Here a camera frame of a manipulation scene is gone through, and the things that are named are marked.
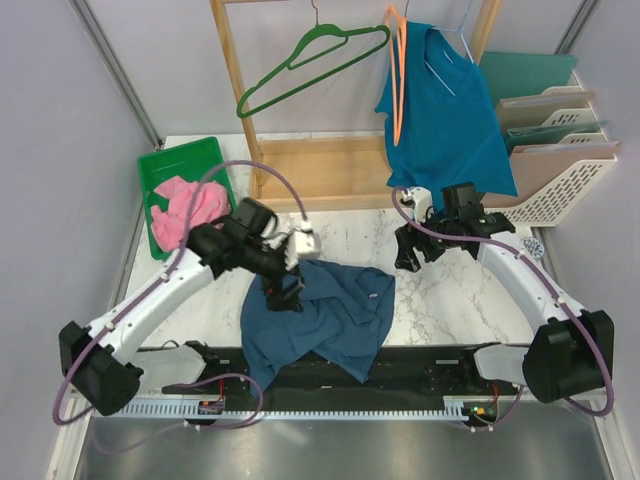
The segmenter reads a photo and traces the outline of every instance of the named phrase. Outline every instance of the teal t-shirt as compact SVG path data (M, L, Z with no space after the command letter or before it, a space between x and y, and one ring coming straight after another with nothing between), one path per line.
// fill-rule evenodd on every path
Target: teal t-shirt
M438 210L443 207L442 188L464 182L473 182L478 192L517 195L480 69L458 55L431 25L409 22L405 75L397 147L391 72L376 107L388 115L385 144L393 172L387 185L428 188Z

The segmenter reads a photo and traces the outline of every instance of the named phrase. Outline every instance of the blue shirt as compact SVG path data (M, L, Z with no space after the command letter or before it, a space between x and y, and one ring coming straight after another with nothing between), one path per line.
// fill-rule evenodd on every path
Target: blue shirt
M376 107L376 112L388 115L385 145L393 172L387 185L425 187L438 210L443 207L442 188L464 182L473 182L478 192L517 195L480 69L458 55L431 25L408 22L405 70L404 119L397 147L391 72Z
M322 261L301 262L300 270L302 312L267 310L258 276L249 287L240 314L249 375L266 389L282 367L313 351L365 382L391 328L395 278Z

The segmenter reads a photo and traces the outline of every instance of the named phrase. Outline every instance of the gray wall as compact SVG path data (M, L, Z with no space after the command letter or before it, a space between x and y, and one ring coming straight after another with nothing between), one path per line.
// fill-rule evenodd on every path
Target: gray wall
M87 0L94 9L155 127L162 135L241 133L220 41L207 0ZM317 0L322 23L345 29L379 24L389 4L407 0ZM408 17L457 27L468 0L412 0ZM470 38L482 0L468 19ZM489 49L552 53L580 0L508 0ZM310 0L228 5L247 88L287 58L315 22ZM252 96L256 106L301 85L378 43L369 37L293 72L283 72ZM335 41L306 50L318 52ZM157 58L162 53L162 60ZM385 48L253 118L259 132L382 130L373 112L389 52Z
M107 307L150 151L65 0L0 2L0 476L42 479L57 333Z
M573 53L597 111L623 140L618 164L562 224L551 247L565 288L616 324L614 381L635 451L640 448L640 55L637 0L601 2Z

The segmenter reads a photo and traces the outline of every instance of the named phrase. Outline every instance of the green hanger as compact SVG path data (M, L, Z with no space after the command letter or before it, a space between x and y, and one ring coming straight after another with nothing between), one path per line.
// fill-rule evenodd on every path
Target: green hanger
M379 45L376 45L375 47L371 48L370 50L367 50L363 54L358 55L356 58L354 58L352 60L349 60L348 62L346 62L346 63L344 63L342 65L339 65L336 68L334 68L332 70L329 70L326 73L323 73L319 77L314 78L312 80L309 80L308 82L303 83L299 87L296 87L293 90L290 90L290 91L288 91L286 93L283 93L282 95L274 98L273 100L269 100L268 102L263 103L262 105L260 105L258 107L254 107L251 110L249 110L248 112L243 112L242 111L243 107L244 107L245 103L247 103L247 100L249 99L249 97L251 95L253 95L257 90L262 88L267 82L269 82L271 79L273 79L273 77L275 77L278 73L280 73L285 68L287 70L295 70L296 68L300 68L303 65L311 63L314 60L317 60L318 58L323 57L323 56L327 55L328 53L331 53L334 50L337 50L338 48L345 46L347 44L347 42L349 41L350 37L355 37L357 35L365 35L365 34L374 33L374 32L384 32L385 33L385 39ZM294 60L297 59L300 56L300 54L303 52L303 50L307 46L309 46L309 44L311 42L313 42L314 40L316 40L316 39L318 39L320 37L325 37L325 36L329 36L329 35L332 35L334 37L343 38L344 40L342 42L338 43L337 45L329 47L326 50L307 58L306 60L302 60L302 61L294 64ZM312 28L311 30L309 30L307 33L304 34L304 36L300 39L300 41L298 42L298 45L296 45L295 50L289 56L289 58L287 58L284 62L282 62L280 65L278 65L276 68L274 68L266 77L264 77L262 80L260 80L255 87L251 87L249 90L247 90L245 92L245 94L242 96L242 98L240 98L240 101L238 101L238 108L236 109L236 114L240 118L247 118L247 117L250 117L251 115L253 115L254 113L261 112L265 108L269 108L270 106L275 105L278 102L281 102L285 98L289 98L291 95L295 95L296 93L300 92L301 90L304 90L305 88L308 88L311 85L315 85L316 83L321 82L325 78L328 78L331 75L334 75L334 74L344 70L345 68L349 68L351 65L354 65L355 63L358 63L360 60L363 60L363 59L367 58L369 55L374 54L375 52L380 50L382 47L384 47L389 42L389 38L390 37L391 37L391 32L386 27L386 25L378 25L376 27L356 28L354 30L346 30L346 31L342 30L340 27L338 27L337 25L334 25L332 23L325 23L325 24L322 24L322 25L316 25L314 28Z

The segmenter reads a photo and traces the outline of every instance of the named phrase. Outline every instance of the wooden rack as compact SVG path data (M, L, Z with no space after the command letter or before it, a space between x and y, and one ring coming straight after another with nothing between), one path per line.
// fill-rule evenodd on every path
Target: wooden rack
M245 93L236 54L228 3L274 0L210 0L236 102ZM470 49L480 62L502 0L484 0L473 30ZM251 160L269 165L296 188L307 210L352 210L391 206L391 174L384 139L379 136L258 141L251 118L242 119ZM277 212L296 211L284 185L272 175L253 170L250 195Z

